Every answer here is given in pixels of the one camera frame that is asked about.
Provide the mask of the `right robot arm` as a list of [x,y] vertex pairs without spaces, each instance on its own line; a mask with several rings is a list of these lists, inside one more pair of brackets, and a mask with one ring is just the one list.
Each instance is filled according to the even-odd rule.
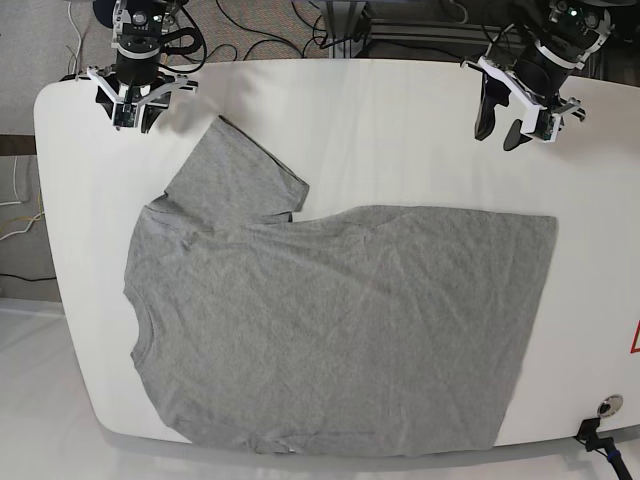
[[97,85],[95,102],[116,129],[150,131],[166,111],[172,95],[195,92],[198,82],[162,63],[163,57],[190,55],[205,46],[195,27],[171,28],[183,1],[115,1],[111,48],[115,63],[89,67],[86,77]]

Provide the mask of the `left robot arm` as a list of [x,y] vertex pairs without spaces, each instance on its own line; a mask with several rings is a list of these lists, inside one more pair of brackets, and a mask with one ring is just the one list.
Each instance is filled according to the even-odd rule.
[[510,24],[488,37],[476,61],[462,63],[482,73],[475,139],[483,141],[493,133],[495,109],[507,107],[511,99],[523,105],[524,115],[511,125],[505,151],[531,141],[554,142],[567,116],[584,121],[582,102],[563,98],[560,89],[611,35],[611,6],[599,1],[511,2]]

